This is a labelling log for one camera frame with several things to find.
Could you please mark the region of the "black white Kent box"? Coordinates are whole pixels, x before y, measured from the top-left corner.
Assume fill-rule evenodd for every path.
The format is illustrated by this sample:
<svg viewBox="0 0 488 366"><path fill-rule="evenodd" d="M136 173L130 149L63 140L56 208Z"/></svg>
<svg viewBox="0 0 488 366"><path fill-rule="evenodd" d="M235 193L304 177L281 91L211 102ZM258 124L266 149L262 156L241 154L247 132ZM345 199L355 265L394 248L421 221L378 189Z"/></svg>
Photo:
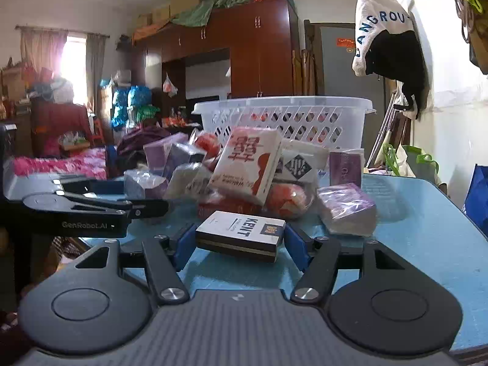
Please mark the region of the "black white Kent box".
<svg viewBox="0 0 488 366"><path fill-rule="evenodd" d="M286 222L233 212L214 212L196 229L200 249L274 263Z"/></svg>

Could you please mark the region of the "purple D3 medicine box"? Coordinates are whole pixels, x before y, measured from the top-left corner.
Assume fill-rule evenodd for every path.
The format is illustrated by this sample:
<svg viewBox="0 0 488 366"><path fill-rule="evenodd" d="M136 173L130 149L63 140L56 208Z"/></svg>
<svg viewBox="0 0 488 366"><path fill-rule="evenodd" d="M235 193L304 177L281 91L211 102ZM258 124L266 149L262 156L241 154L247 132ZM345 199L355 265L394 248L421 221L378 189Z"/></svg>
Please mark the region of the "purple D3 medicine box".
<svg viewBox="0 0 488 366"><path fill-rule="evenodd" d="M354 183L360 188L364 164L364 149L331 151L328 158L329 183L331 186Z"/></svg>

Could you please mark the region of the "pink floral bed cover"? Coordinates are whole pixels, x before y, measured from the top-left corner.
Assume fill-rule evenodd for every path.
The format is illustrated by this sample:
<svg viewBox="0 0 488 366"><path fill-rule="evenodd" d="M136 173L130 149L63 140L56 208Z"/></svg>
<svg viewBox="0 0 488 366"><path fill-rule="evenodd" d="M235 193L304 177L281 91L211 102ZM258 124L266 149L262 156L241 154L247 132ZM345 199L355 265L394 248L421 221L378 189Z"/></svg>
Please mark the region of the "pink floral bed cover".
<svg viewBox="0 0 488 366"><path fill-rule="evenodd" d="M18 176L31 174L81 174L89 178L106 180L108 170L103 148L86 149L66 159L17 157L14 172Z"/></svg>

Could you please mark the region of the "purple wrapped tissue pack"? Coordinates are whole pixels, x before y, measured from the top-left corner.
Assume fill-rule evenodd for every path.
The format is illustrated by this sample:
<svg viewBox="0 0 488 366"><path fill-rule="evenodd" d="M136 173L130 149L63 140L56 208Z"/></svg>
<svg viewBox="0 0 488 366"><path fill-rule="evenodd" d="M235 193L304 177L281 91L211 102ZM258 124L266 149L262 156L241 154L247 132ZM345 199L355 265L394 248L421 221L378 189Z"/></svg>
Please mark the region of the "purple wrapped tissue pack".
<svg viewBox="0 0 488 366"><path fill-rule="evenodd" d="M375 202L354 183L318 188L318 215L333 235L370 237L376 228Z"/></svg>

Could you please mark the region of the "blue shopping bag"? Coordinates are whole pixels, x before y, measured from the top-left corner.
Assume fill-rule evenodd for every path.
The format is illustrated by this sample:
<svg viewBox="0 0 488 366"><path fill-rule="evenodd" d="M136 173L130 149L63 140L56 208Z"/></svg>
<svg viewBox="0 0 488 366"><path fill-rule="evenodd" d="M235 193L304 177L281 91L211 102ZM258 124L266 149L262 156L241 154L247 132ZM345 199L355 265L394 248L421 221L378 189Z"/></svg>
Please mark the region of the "blue shopping bag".
<svg viewBox="0 0 488 366"><path fill-rule="evenodd" d="M488 167L476 164L464 202L464 211L488 236Z"/></svg>

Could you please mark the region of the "green white tote bag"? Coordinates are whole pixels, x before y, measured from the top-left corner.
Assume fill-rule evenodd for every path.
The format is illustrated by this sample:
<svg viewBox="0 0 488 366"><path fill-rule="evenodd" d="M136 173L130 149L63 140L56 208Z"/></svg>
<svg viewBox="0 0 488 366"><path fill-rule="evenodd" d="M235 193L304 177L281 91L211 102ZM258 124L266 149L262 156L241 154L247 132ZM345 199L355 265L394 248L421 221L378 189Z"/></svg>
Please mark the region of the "green white tote bag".
<svg viewBox="0 0 488 366"><path fill-rule="evenodd" d="M432 155L412 145L399 145L396 149L391 144L382 146L386 168L397 177L419 178L438 186L439 164Z"/></svg>

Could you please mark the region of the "black white diamond logo box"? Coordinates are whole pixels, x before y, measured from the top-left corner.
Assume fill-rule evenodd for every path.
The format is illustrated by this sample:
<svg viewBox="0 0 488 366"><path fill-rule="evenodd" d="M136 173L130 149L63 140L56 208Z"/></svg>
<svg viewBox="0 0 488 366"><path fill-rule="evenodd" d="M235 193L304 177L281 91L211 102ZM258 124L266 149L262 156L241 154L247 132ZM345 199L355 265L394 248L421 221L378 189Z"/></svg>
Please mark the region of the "black white diamond logo box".
<svg viewBox="0 0 488 366"><path fill-rule="evenodd" d="M311 154L283 149L274 173L274 180L291 183L314 183L318 166Z"/></svg>

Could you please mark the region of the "pink tissue pack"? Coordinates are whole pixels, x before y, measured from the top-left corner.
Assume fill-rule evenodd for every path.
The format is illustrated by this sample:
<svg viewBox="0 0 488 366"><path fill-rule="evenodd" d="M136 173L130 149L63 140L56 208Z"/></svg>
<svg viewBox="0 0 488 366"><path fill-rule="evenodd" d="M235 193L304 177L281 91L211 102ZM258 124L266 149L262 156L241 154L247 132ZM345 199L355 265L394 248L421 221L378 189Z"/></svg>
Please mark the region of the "pink tissue pack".
<svg viewBox="0 0 488 366"><path fill-rule="evenodd" d="M188 143L204 151L205 160L209 160L218 156L221 150L221 143L218 137L214 135L214 133L200 131L198 129L193 130Z"/></svg>

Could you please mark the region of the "white plastic laundry basket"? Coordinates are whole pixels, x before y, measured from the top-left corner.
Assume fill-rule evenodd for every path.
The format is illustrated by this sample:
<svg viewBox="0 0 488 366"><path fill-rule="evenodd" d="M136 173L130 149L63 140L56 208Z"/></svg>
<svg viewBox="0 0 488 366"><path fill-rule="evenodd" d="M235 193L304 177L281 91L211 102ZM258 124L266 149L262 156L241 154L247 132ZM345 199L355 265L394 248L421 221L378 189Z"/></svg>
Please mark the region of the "white plastic laundry basket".
<svg viewBox="0 0 488 366"><path fill-rule="evenodd" d="M192 113L203 129L224 144L234 127L277 129L289 140L329 149L361 147L365 117L374 113L366 98L283 96L198 102Z"/></svg>

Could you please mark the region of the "white red Chinese character box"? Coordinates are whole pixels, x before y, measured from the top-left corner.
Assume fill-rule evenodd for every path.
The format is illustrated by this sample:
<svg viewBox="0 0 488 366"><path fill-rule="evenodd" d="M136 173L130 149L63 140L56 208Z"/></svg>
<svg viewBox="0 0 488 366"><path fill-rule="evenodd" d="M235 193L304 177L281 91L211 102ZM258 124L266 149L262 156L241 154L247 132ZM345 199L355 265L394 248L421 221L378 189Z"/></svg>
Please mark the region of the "white red Chinese character box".
<svg viewBox="0 0 488 366"><path fill-rule="evenodd" d="M277 129L235 127L209 180L210 189L263 206L281 156Z"/></svg>

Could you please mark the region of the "grey door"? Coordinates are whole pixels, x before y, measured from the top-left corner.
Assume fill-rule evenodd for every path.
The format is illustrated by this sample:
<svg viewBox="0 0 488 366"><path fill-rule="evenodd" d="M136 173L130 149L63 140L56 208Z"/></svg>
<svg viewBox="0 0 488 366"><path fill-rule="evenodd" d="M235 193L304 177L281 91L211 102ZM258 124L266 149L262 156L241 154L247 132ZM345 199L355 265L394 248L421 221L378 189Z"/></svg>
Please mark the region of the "grey door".
<svg viewBox="0 0 488 366"><path fill-rule="evenodd" d="M352 24L329 23L318 27L322 65L320 93L327 96L366 98L372 101L374 113L366 115L362 145L370 156L386 113L386 85L377 74L355 75L352 61L356 53L355 29Z"/></svg>

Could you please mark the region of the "dark red wooden wardrobe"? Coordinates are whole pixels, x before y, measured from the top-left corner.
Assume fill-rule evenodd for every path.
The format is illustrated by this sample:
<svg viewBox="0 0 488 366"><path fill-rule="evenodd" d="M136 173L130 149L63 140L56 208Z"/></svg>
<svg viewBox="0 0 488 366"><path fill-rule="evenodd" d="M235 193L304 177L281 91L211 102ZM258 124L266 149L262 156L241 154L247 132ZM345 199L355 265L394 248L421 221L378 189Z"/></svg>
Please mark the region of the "dark red wooden wardrobe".
<svg viewBox="0 0 488 366"><path fill-rule="evenodd" d="M302 92L298 17L288 0L250 2L213 11L204 27L170 23L135 41L131 79L153 86L164 115L185 102L191 64L228 58L232 98L292 96Z"/></svg>

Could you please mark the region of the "brown hanging bag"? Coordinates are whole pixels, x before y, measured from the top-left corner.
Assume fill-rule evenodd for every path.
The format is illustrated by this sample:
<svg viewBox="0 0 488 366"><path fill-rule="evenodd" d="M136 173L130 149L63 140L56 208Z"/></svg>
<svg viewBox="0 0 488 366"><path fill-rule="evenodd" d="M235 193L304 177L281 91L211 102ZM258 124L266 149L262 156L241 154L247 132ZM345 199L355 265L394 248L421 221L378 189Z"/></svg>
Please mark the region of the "brown hanging bag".
<svg viewBox="0 0 488 366"><path fill-rule="evenodd" d="M487 0L454 0L470 62L487 75Z"/></svg>

